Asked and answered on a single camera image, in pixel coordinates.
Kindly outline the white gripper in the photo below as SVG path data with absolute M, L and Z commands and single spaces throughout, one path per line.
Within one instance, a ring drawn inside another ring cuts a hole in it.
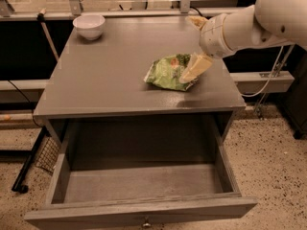
M 179 82 L 187 83 L 204 73 L 213 63 L 213 58 L 226 58 L 235 54 L 224 39 L 224 13 L 209 20 L 203 16 L 188 16 L 198 30 L 201 30 L 199 44 L 205 54 L 192 54 Z

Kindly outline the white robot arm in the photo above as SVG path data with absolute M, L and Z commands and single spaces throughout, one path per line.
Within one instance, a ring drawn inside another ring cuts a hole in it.
M 200 54 L 193 54 L 179 81 L 187 83 L 206 71 L 215 58 L 245 49 L 298 45 L 307 49 L 307 0 L 256 0 L 236 12 L 206 19 L 189 16 L 200 31 Z

